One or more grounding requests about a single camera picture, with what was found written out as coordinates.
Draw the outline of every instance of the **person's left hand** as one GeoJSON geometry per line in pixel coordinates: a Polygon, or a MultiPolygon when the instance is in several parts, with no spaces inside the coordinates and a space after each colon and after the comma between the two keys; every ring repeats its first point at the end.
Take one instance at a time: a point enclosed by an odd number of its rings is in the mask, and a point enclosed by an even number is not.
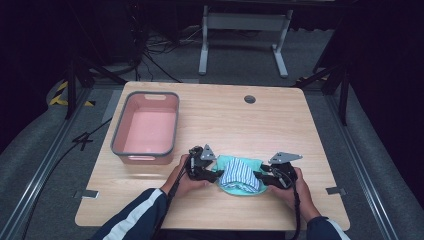
{"type": "MultiPolygon", "coordinates": [[[[172,185],[175,182],[175,179],[177,179],[178,174],[180,173],[181,169],[184,167],[185,160],[188,156],[189,156],[188,154],[184,154],[181,156],[180,163],[178,164],[178,166],[174,168],[174,170],[171,172],[168,179],[166,180],[165,184],[160,188],[162,189],[162,191],[166,193],[166,195],[168,195],[169,191],[172,188],[172,185]]],[[[202,180],[202,181],[190,180],[190,178],[187,176],[187,173],[185,173],[183,177],[180,179],[180,185],[178,186],[178,190],[175,196],[176,197],[184,196],[186,193],[188,193],[191,190],[206,187],[209,184],[210,182],[207,180],[202,180]]]]}

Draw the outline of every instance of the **teal cloth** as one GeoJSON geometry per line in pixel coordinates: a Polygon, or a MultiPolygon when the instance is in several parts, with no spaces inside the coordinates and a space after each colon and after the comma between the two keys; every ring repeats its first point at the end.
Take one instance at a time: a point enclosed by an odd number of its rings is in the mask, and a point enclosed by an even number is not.
{"type": "MultiPolygon", "coordinates": [[[[263,174],[266,174],[261,169],[262,160],[250,159],[250,158],[240,158],[240,157],[227,156],[227,155],[218,156],[218,159],[216,161],[215,166],[212,167],[212,171],[216,172],[218,170],[225,170],[225,167],[228,164],[228,162],[232,161],[234,158],[237,158],[237,159],[241,160],[243,163],[245,163],[246,165],[248,165],[252,169],[252,171],[262,172],[263,174]]],[[[217,181],[217,184],[222,190],[224,190],[225,192],[227,192],[229,194],[238,195],[238,196],[251,196],[251,195],[261,194],[267,189],[267,186],[265,186],[262,183],[261,180],[259,180],[259,182],[260,182],[260,185],[259,185],[259,189],[258,189],[257,192],[248,192],[248,191],[243,190],[242,188],[234,187],[234,185],[236,186],[237,184],[243,184],[243,183],[236,183],[236,184],[233,185],[233,187],[222,186],[220,184],[220,181],[217,181]]]]}

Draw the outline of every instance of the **hand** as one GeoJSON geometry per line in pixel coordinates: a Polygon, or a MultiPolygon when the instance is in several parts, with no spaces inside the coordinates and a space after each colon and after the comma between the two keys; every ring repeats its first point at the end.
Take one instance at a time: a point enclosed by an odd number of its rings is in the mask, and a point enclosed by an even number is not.
{"type": "MultiPolygon", "coordinates": [[[[321,216],[318,209],[315,207],[311,192],[309,191],[308,184],[306,184],[305,180],[303,179],[303,174],[300,168],[294,168],[297,174],[297,180],[296,180],[296,190],[299,194],[300,199],[300,214],[302,215],[303,219],[305,219],[306,222],[309,222],[312,218],[321,216]]],[[[268,186],[269,191],[271,191],[275,196],[278,198],[283,199],[287,205],[289,205],[290,208],[294,209],[294,194],[293,194],[293,188],[284,190],[280,189],[276,186],[268,186]]]]}
{"type": "MultiPolygon", "coordinates": [[[[175,182],[175,179],[177,179],[178,174],[180,173],[181,169],[184,168],[185,160],[187,159],[189,155],[184,154],[181,156],[180,163],[178,166],[174,168],[174,170],[169,175],[168,179],[166,180],[165,184],[161,187],[162,191],[164,191],[167,195],[169,191],[172,188],[172,185],[175,182]]],[[[203,180],[203,181],[192,181],[188,176],[187,173],[185,173],[182,178],[180,179],[180,185],[178,186],[177,193],[175,194],[176,197],[184,196],[186,193],[188,193],[191,190],[206,187],[210,184],[210,182],[203,180]]]]}

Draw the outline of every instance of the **background table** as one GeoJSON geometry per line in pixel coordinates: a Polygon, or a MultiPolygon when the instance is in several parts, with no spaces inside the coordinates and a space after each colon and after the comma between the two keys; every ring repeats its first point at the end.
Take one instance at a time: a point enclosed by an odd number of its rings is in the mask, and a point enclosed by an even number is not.
{"type": "MultiPolygon", "coordinates": [[[[341,197],[328,195],[335,187],[330,166],[303,92],[296,88],[130,82],[111,121],[87,185],[99,191],[97,199],[82,199],[75,221],[100,226],[147,188],[158,188],[195,145],[209,144],[216,155],[261,159],[276,152],[303,155],[293,166],[303,170],[317,208],[349,228],[341,197]],[[174,160],[169,165],[126,165],[114,155],[111,139],[127,95],[133,91],[172,91],[180,97],[174,160]],[[246,95],[256,102],[248,104],[246,95]]],[[[190,192],[172,202],[163,228],[294,230],[293,211],[265,192],[239,197],[217,185],[190,192]]]]}

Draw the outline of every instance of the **pink bin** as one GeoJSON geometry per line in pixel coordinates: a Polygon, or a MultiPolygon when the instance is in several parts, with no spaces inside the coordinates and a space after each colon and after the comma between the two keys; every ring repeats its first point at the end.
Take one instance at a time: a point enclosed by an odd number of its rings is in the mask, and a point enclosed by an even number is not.
{"type": "Polygon", "coordinates": [[[127,164],[169,164],[177,130],[179,97],[172,92],[128,95],[111,142],[127,164]]]}

